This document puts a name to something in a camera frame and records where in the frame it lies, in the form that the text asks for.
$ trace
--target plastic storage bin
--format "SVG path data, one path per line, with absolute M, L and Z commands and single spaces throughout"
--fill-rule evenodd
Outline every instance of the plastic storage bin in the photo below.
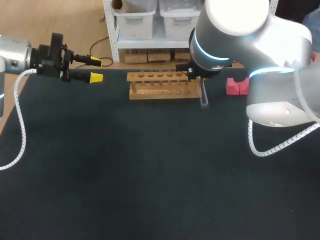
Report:
M 157 0 L 130 0 L 130 3 L 143 6 L 146 9 L 146 12 L 114 12 L 122 38 L 124 40 L 152 39 L 154 14 L 157 11 Z
M 160 0 L 165 38 L 187 41 L 197 25 L 202 6 L 201 0 Z

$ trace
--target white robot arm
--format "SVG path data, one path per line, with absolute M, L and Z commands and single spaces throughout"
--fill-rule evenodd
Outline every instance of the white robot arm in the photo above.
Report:
M 289 127 L 320 117 L 311 33 L 270 14 L 269 0 L 207 0 L 189 42 L 191 61 L 177 70 L 190 79 L 219 74 L 232 61 L 244 64 L 250 74 L 246 112 L 254 122 Z M 295 76 L 313 117 L 297 94 Z
M 90 55 L 82 56 L 70 51 L 63 44 L 63 35 L 53 33 L 51 44 L 32 48 L 28 40 L 0 35 L 0 120 L 4 112 L 5 73 L 19 75 L 29 69 L 36 73 L 54 77 L 64 82 L 82 80 L 86 83 L 101 82 L 102 74 L 69 71 L 69 65 L 75 62 L 91 66 L 102 66 L 102 61 Z

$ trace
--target white cable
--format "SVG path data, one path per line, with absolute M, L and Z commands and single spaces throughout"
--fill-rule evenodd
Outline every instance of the white cable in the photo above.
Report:
M 0 166 L 0 171 L 9 169 L 13 165 L 15 165 L 21 159 L 22 155 L 25 152 L 26 144 L 27 144 L 27 137 L 26 137 L 25 123 L 24 123 L 24 119 L 22 118 L 22 113 L 21 113 L 20 104 L 19 104 L 18 86 L 19 86 L 19 83 L 20 83 L 21 79 L 24 76 L 26 76 L 28 74 L 36 74 L 36 73 L 37 73 L 36 69 L 26 70 L 23 73 L 21 73 L 17 77 L 17 79 L 15 81 L 14 89 L 13 89 L 13 96 L 14 96 L 14 103 L 15 103 L 16 113 L 18 114 L 18 118 L 19 118 L 19 122 L 20 122 L 20 126 L 21 126 L 22 144 L 21 144 L 21 149 L 20 149 L 20 152 L 19 152 L 18 156 L 16 156 L 16 158 L 12 162 L 10 162 L 9 164 L 7 164 L 5 166 Z
M 303 130 L 302 132 L 298 133 L 297 135 L 291 137 L 287 141 L 284 141 L 283 143 L 279 144 L 278 146 L 271 148 L 268 151 L 260 152 L 256 149 L 254 138 L 253 138 L 253 122 L 249 119 L 249 126 L 248 126 L 248 137 L 249 137 L 249 145 L 251 148 L 251 151 L 257 155 L 258 157 L 266 157 L 270 156 L 272 154 L 275 154 L 276 152 L 290 146 L 291 144 L 297 142 L 298 140 L 302 139 L 309 133 L 313 132 L 314 130 L 320 128 L 319 123 L 315 123 L 312 126 L 308 127 L 307 129 Z

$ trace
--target black mat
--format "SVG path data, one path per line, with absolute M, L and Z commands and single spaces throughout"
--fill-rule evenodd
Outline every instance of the black mat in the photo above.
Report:
M 103 84 L 31 76 L 20 97 L 21 161 L 0 172 L 0 240 L 318 240 L 320 132 L 267 158 L 247 140 L 245 97 L 227 70 L 198 100 L 129 101 L 124 71 Z M 306 126 L 257 126 L 267 150 Z M 21 145 L 12 112 L 0 164 Z

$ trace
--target red block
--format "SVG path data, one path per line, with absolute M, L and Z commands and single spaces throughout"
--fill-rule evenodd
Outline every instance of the red block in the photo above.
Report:
M 226 94 L 227 95 L 239 95 L 240 87 L 233 78 L 227 78 L 226 80 Z
M 238 82 L 238 85 L 240 87 L 239 95 L 248 95 L 249 83 L 250 83 L 250 78 L 249 77 L 247 77 L 242 82 Z

